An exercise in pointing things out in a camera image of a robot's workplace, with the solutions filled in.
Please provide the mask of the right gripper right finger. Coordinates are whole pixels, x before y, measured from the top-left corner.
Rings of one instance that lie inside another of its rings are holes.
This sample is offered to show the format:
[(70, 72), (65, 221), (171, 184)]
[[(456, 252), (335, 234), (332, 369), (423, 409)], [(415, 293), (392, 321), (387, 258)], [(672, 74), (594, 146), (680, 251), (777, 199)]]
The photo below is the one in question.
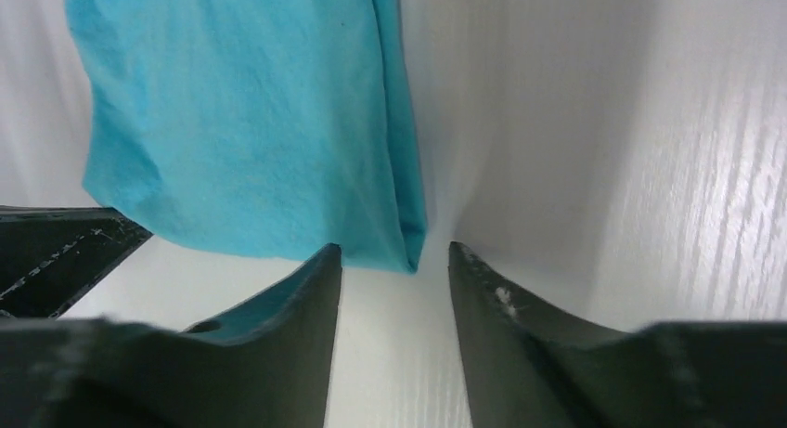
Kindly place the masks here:
[(782, 322), (616, 331), (497, 273), (468, 246), (448, 276), (476, 427), (782, 427)]

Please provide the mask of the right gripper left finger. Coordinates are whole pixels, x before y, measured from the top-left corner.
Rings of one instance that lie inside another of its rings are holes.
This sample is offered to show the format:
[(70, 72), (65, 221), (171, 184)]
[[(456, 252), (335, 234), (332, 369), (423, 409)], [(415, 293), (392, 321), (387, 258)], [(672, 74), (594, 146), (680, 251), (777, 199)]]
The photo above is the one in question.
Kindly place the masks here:
[(337, 245), (187, 331), (4, 319), (5, 427), (321, 427), (342, 288)]

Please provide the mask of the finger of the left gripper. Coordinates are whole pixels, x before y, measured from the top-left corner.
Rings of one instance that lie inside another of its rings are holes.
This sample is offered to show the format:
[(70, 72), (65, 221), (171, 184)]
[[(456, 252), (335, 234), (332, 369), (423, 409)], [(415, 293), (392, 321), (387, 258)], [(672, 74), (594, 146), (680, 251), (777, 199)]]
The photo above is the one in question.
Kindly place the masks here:
[(152, 233), (112, 208), (1, 207), (1, 317), (58, 318)]

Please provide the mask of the cyan t-shirt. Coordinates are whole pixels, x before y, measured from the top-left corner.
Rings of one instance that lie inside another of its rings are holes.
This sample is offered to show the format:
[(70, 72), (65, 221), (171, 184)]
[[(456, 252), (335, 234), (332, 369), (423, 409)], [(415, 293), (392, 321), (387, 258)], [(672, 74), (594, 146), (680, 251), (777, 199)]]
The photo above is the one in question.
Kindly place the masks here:
[(83, 185), (173, 243), (413, 273), (427, 233), (399, 0), (64, 0)]

